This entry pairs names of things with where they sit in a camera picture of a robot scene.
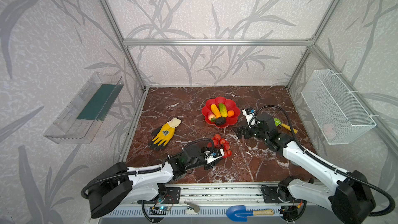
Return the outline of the red-green fake peach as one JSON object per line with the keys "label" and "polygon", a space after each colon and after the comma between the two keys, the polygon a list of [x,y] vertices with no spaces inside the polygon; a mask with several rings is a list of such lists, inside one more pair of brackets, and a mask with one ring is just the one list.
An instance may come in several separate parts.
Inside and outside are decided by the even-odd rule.
{"label": "red-green fake peach", "polygon": [[211,113],[211,114],[208,115],[208,120],[209,120],[210,122],[215,122],[216,119],[217,119],[217,117],[216,117],[215,114]]}

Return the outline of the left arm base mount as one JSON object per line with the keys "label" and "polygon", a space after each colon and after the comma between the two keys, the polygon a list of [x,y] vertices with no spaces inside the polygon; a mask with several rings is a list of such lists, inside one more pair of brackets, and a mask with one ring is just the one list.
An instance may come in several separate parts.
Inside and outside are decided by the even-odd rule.
{"label": "left arm base mount", "polygon": [[161,191],[153,200],[143,201],[140,200],[138,204],[178,204],[181,197],[180,187],[166,187]]}

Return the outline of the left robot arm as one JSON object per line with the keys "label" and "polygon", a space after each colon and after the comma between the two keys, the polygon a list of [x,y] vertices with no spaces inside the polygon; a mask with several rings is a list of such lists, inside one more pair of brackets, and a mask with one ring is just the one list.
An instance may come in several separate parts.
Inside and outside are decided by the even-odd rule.
{"label": "left robot arm", "polygon": [[155,166],[133,168],[118,162],[91,180],[81,195],[89,201],[93,219],[109,214],[123,202],[178,203],[179,188],[166,185],[196,168],[213,168],[224,155],[223,149],[193,144]]}

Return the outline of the yellow-orange fake corn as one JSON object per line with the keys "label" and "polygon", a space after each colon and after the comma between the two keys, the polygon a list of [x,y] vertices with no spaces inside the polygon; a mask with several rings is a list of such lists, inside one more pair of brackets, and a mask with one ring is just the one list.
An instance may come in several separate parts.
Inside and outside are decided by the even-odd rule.
{"label": "yellow-orange fake corn", "polygon": [[210,106],[212,113],[215,115],[215,118],[219,118],[221,117],[221,113],[220,110],[218,109],[218,107],[216,106],[216,104],[212,104]]}

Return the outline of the green-yellow fake cucumber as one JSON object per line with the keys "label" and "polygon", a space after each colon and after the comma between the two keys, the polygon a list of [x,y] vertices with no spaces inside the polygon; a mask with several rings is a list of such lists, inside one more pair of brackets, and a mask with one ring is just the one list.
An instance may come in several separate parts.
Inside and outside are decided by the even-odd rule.
{"label": "green-yellow fake cucumber", "polygon": [[226,105],[223,104],[223,103],[219,103],[218,107],[219,107],[219,112],[220,112],[221,117],[227,118],[228,117],[228,110],[227,110]]}

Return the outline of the dark fake avocado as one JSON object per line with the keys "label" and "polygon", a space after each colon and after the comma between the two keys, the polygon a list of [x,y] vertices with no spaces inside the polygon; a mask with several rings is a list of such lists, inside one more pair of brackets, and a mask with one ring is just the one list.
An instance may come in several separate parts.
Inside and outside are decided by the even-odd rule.
{"label": "dark fake avocado", "polygon": [[215,120],[215,125],[221,127],[227,123],[227,119],[225,117],[219,117]]}

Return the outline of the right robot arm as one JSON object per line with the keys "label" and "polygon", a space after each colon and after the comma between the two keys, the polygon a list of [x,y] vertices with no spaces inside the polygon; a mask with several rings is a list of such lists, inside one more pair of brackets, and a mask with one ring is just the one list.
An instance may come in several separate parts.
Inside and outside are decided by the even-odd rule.
{"label": "right robot arm", "polygon": [[301,147],[293,137],[278,131],[271,115],[256,114],[252,108],[242,113],[247,124],[234,130],[239,139],[262,141],[271,151],[302,167],[322,183],[314,185],[289,176],[278,184],[277,194],[281,201],[297,199],[314,203],[332,211],[344,224],[360,224],[370,216],[376,203],[362,173],[335,167]]}

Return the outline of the red fake strawberry bunch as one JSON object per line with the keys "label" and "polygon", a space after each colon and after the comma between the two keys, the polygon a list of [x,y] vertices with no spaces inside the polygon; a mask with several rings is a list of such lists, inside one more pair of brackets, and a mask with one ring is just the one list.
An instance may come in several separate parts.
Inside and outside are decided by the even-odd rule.
{"label": "red fake strawberry bunch", "polygon": [[222,138],[221,135],[219,135],[219,134],[214,135],[212,140],[213,140],[214,146],[217,149],[223,150],[223,152],[224,152],[223,158],[227,158],[232,155],[230,143],[226,139]]}

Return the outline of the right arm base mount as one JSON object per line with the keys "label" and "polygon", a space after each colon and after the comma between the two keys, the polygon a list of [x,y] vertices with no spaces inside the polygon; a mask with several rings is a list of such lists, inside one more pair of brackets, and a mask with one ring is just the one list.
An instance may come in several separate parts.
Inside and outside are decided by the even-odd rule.
{"label": "right arm base mount", "polygon": [[295,199],[290,194],[280,190],[277,186],[261,185],[260,187],[264,203],[274,204],[300,204],[301,199]]}

